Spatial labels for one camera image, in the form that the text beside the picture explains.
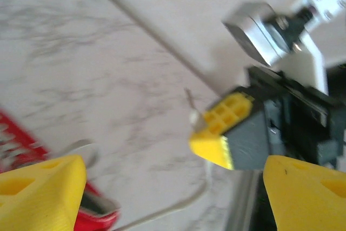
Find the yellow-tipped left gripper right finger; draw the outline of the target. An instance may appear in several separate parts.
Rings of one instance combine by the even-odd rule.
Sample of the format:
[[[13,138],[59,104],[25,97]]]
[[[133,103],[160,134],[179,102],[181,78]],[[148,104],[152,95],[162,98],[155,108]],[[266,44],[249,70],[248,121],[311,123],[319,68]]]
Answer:
[[[277,231],[346,231],[346,173],[271,155],[263,180]]]

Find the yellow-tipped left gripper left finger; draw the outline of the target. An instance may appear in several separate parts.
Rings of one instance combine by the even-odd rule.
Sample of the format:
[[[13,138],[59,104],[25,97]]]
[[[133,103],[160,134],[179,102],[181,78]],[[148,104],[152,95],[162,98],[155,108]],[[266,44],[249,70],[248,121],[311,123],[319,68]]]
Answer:
[[[0,174],[0,231],[74,231],[87,181],[79,155]]]

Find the small red sneaker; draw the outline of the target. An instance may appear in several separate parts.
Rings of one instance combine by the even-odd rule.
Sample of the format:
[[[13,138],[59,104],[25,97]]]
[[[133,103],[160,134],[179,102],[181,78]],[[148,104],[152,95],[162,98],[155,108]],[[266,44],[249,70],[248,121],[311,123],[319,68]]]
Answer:
[[[99,150],[90,139],[78,140],[57,153],[22,128],[0,109],[0,173],[70,154],[83,157],[87,170],[99,161]],[[74,231],[110,231],[119,217],[119,205],[103,196],[90,181],[85,185]]]

